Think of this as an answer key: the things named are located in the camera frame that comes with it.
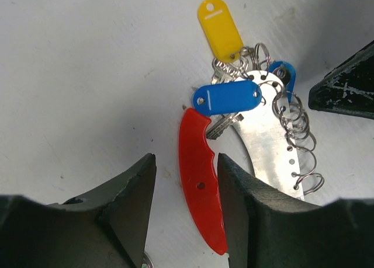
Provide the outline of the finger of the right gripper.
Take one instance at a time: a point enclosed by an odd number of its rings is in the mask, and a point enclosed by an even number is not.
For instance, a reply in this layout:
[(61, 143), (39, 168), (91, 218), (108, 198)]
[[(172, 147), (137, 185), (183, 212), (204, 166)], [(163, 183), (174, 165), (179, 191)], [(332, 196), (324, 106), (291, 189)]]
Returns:
[(308, 106), (316, 111), (373, 119), (373, 42), (314, 85)]

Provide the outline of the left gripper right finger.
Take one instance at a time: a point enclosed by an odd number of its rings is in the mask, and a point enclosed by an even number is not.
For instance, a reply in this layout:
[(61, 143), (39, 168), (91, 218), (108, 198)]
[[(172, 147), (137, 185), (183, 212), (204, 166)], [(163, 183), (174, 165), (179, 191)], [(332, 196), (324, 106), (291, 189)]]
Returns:
[(373, 200), (317, 206), (217, 162), (230, 267), (372, 267)]

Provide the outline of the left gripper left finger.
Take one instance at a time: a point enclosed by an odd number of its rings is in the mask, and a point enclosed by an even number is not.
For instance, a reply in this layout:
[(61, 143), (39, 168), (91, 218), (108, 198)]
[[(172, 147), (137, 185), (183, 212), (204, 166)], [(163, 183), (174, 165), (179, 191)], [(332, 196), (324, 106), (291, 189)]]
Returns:
[(156, 171), (147, 154), (62, 204), (1, 196), (1, 266), (151, 267), (145, 246)]

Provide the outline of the metal key holder red handle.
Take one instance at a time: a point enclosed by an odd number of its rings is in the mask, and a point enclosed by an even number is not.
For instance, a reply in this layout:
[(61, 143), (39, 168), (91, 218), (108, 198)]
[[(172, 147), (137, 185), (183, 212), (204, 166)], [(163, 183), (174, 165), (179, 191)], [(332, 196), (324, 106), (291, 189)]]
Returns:
[[(240, 76), (234, 81), (252, 80), (262, 91), (262, 101), (253, 110), (241, 112), (244, 117), (233, 127), (247, 150), (250, 168), (257, 179), (297, 199), (319, 190), (324, 177), (314, 169), (302, 171), (298, 153), (313, 156), (314, 148), (302, 142), (316, 138), (300, 98), (288, 91), (283, 82), (269, 71), (271, 59), (262, 43), (243, 47), (235, 65)], [(227, 252), (218, 177), (214, 152), (206, 132), (223, 115), (204, 116), (193, 104), (185, 110), (179, 127), (178, 161), (182, 189), (193, 221), (207, 245), (217, 254)]]

